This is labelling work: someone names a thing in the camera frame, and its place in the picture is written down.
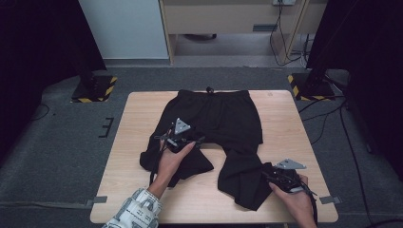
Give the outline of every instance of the black shorts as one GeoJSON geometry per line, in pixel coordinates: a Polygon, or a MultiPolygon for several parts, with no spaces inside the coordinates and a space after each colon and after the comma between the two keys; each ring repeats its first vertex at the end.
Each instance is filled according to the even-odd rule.
{"type": "MultiPolygon", "coordinates": [[[[166,133],[180,118],[192,128],[185,132],[188,140],[204,136],[205,143],[220,145],[226,154],[220,171],[218,188],[234,197],[245,208],[257,210],[270,194],[261,176],[262,163],[257,155],[263,143],[259,113],[247,90],[235,92],[193,92],[180,90],[165,107],[160,121],[150,136],[147,150],[140,157],[141,166],[151,171],[160,149],[155,136],[166,133]]],[[[169,183],[204,173],[214,167],[199,148],[184,158],[169,183]]]]}

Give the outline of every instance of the waistband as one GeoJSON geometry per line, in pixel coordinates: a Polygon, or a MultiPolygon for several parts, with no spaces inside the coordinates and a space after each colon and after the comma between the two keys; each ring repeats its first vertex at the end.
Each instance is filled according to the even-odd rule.
{"type": "Polygon", "coordinates": [[[195,91],[190,91],[190,90],[185,90],[181,89],[178,92],[178,97],[181,96],[194,96],[194,97],[207,97],[207,96],[214,96],[214,97],[249,97],[249,91],[248,90],[239,90],[239,91],[230,91],[230,92],[213,92],[213,93],[208,93],[208,92],[195,92],[195,91]]]}

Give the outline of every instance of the person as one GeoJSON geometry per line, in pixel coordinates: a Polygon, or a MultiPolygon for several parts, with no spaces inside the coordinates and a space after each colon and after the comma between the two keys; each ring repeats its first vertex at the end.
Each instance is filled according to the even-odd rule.
{"type": "MultiPolygon", "coordinates": [[[[183,158],[192,150],[194,142],[185,146],[180,152],[173,153],[165,149],[160,159],[158,173],[155,180],[147,189],[138,189],[131,198],[128,198],[119,212],[108,221],[103,228],[156,228],[158,227],[158,214],[162,210],[160,199],[167,188],[172,176],[178,170],[183,158]]],[[[301,180],[308,184],[308,178],[300,175],[301,180]]],[[[278,186],[269,182],[273,193],[286,205],[288,211],[301,228],[316,227],[312,204],[305,192],[288,194],[278,186]]]]}

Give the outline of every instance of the carpeted floor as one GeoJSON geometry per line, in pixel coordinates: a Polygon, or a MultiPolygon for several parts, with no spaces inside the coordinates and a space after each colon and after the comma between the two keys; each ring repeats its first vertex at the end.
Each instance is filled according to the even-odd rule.
{"type": "MultiPolygon", "coordinates": [[[[182,88],[205,90],[208,86],[216,90],[291,90],[287,76],[294,72],[303,72],[304,69],[137,67],[110,68],[108,71],[117,76],[118,81],[109,100],[104,103],[71,103],[70,96],[79,82],[78,77],[47,88],[43,94],[43,105],[38,107],[37,113],[32,117],[38,120],[27,126],[7,163],[0,170],[0,201],[83,204],[86,200],[93,199],[98,191],[127,95],[132,91],[182,88]],[[106,131],[103,125],[109,123],[106,118],[114,118],[113,125],[107,138],[99,138],[106,131]]],[[[343,101],[343,98],[339,98],[331,102],[318,102],[301,112],[301,119],[335,110],[343,101]]],[[[301,110],[310,103],[296,101],[296,106],[301,110]]],[[[403,219],[402,182],[381,155],[372,155],[366,151],[366,144],[351,113],[342,108],[342,115],[357,157],[372,220],[403,219]]],[[[339,220],[336,223],[319,224],[319,227],[369,226],[355,161],[344,134],[339,111],[304,121],[304,126],[311,142],[318,139],[313,148],[331,194],[342,199],[342,203],[336,205],[339,220]]],[[[90,222],[89,214],[89,209],[2,206],[0,227],[101,227],[102,224],[90,222]]],[[[402,223],[382,227],[402,227],[402,223]]]]}

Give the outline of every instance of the power outlet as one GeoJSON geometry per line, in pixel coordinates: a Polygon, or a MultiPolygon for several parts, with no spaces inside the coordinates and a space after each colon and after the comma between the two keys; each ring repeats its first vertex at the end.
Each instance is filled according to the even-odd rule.
{"type": "Polygon", "coordinates": [[[273,0],[273,5],[279,6],[280,2],[283,6],[293,6],[296,4],[296,0],[273,0]]]}

